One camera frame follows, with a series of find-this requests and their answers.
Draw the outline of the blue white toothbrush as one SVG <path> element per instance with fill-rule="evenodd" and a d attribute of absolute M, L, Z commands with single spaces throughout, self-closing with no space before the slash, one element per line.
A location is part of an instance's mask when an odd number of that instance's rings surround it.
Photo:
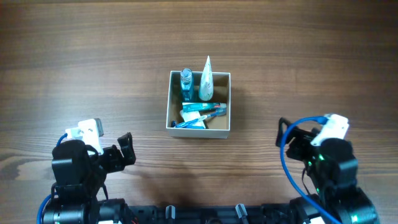
<path fill-rule="evenodd" d="M 225 114 L 226 114 L 226 108 L 218 108 L 214 113 L 200 116 L 199 118 L 193 119 L 191 121 L 179 123 L 175 126 L 175 128 L 186 128 L 187 126 L 191 126 L 197 122 L 204 121 L 208 118 L 215 117 L 215 116 L 223 116 Z"/>

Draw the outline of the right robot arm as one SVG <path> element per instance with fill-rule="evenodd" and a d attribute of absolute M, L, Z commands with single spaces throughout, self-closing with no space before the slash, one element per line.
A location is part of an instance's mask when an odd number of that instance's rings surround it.
<path fill-rule="evenodd" d="M 358 160 L 345 140 L 349 120 L 338 114 L 311 116 L 290 122 L 280 118 L 276 146 L 282 168 L 299 193 L 279 223 L 379 223 L 377 210 L 358 187 Z M 301 189 L 290 174 L 286 158 L 303 162 L 316 192 Z"/>

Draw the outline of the red green toothpaste tube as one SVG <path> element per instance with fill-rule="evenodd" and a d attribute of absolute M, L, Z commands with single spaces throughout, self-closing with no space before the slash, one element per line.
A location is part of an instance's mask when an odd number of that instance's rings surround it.
<path fill-rule="evenodd" d="M 219 108 L 226 108 L 226 103 L 182 103 L 184 112 L 210 111 Z"/>

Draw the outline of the green soap bar pack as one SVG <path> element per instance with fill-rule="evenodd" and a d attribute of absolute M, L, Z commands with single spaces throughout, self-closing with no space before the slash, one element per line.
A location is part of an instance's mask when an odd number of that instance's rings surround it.
<path fill-rule="evenodd" d="M 191 121 L 191 120 L 199 118 L 201 116 L 199 111 L 184 112 L 183 110 L 180 111 L 180 115 L 185 122 Z M 202 125 L 206 128 L 204 121 L 197 122 L 193 125 Z"/>

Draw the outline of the blue disposable razor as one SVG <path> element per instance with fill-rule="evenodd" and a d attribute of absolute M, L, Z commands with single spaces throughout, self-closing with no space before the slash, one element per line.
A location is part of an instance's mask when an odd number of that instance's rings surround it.
<path fill-rule="evenodd" d="M 177 125 L 177 122 L 176 122 L 176 121 L 172 121 L 172 122 L 171 122 L 171 127 L 172 127 L 172 128 L 176 127 L 176 125 Z M 189 129 L 205 129 L 205 127 L 202 126 L 202 125 L 192 125 L 192 124 L 186 126 L 185 128 L 189 128 Z"/>

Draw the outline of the blue mouthwash bottle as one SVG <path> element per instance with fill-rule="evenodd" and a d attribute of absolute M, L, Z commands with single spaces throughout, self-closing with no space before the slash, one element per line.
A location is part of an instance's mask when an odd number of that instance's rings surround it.
<path fill-rule="evenodd" d="M 184 68 L 180 72 L 180 90 L 183 102 L 195 101 L 194 77 L 189 68 Z"/>

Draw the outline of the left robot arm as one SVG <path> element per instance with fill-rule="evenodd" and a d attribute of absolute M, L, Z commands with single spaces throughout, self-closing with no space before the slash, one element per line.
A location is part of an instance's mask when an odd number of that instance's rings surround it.
<path fill-rule="evenodd" d="M 137 215 L 122 198 L 98 200 L 107 191 L 110 173 L 121 172 L 136 162 L 131 133 L 118 138 L 118 145 L 99 153 L 82 140 L 61 136 L 52 151 L 55 183 L 37 212 L 37 224 L 138 223 Z"/>

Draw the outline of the white lotion tube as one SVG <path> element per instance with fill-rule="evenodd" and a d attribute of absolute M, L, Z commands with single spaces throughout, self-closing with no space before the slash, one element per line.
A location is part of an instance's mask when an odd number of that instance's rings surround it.
<path fill-rule="evenodd" d="M 207 56 L 206 63 L 201 75 L 200 88 L 198 91 L 199 98 L 202 101 L 210 101 L 213 97 L 213 73 L 211 67 L 210 56 Z"/>

